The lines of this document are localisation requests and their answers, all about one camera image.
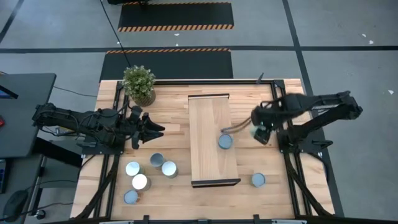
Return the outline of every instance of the green leaves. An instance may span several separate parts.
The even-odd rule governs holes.
[[[146,70],[144,66],[137,65],[132,68],[126,68],[124,71],[123,85],[126,94],[133,98],[142,98],[150,96],[154,89],[155,75]]]

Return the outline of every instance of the wooden board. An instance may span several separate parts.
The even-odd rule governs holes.
[[[299,79],[287,79],[285,86],[287,93],[303,93]],[[116,81],[101,82],[97,108],[112,107],[115,88]],[[142,220],[143,215],[150,215],[150,219],[154,220],[252,219],[253,214],[259,214],[260,218],[294,217],[284,159],[278,151],[274,134],[266,146],[254,140],[247,129],[234,135],[238,174],[242,180],[234,187],[193,189],[190,183],[187,96],[229,93],[231,122],[238,124],[250,115],[260,101],[272,99],[269,85],[167,85],[155,86],[155,90],[155,103],[144,108],[144,111],[149,112],[151,120],[166,127],[165,136],[141,144],[139,150],[133,150],[130,141],[126,143],[125,153],[119,163],[112,220]],[[302,124],[309,118],[309,114],[305,113],[295,118],[294,124]],[[176,163],[178,177],[168,179],[150,166],[150,155],[155,152],[161,152],[166,159]],[[323,207],[333,213],[322,163],[306,154],[302,154],[301,158],[308,188]],[[123,202],[124,193],[132,189],[132,179],[124,171],[131,161],[142,164],[152,179],[152,187],[142,194],[137,205]],[[96,156],[80,172],[71,217],[83,210],[98,188],[101,165],[102,156]],[[250,184],[251,175],[256,172],[262,172],[267,178],[267,184],[258,189]],[[297,192],[300,211],[303,212],[301,193],[299,190]]]
[[[188,97],[193,187],[220,187],[240,181],[234,146],[218,146],[220,130],[231,126],[228,97]]]

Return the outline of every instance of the concrete floor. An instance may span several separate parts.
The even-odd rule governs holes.
[[[233,30],[122,33],[119,37],[125,47],[293,46],[281,0],[230,1]],[[0,0],[0,30],[17,2]],[[398,45],[395,0],[289,0],[289,4],[301,46]],[[105,6],[117,25],[121,6]],[[25,0],[1,37],[0,52],[118,46],[98,0]],[[294,51],[234,50],[231,57],[235,78],[257,78],[262,72],[264,78],[302,78]],[[345,216],[398,220],[398,138],[394,136],[398,52],[306,51],[303,57],[314,94],[350,90],[364,109],[355,121],[337,121],[324,128],[326,138],[335,142],[329,152]],[[0,70],[53,72],[56,86],[95,95],[103,60],[104,53],[0,54]],[[95,105],[95,98],[60,90],[53,91],[50,101],[77,111],[92,110]],[[73,196],[73,189],[48,189],[40,204],[72,202]],[[66,220],[71,206],[58,208],[46,209],[48,217],[41,222]],[[27,222],[37,223],[32,218]]]

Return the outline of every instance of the potted plant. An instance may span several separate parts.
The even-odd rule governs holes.
[[[154,83],[155,75],[144,66],[135,65],[124,71],[124,89],[138,106],[149,106],[155,101]]]

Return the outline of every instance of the black floor mat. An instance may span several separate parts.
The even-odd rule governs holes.
[[[119,20],[120,32],[232,29],[230,2],[126,3]]]
[[[229,49],[126,49],[126,55],[132,66],[151,69],[157,79],[233,78]],[[126,67],[122,50],[107,52],[101,80],[122,80]]]

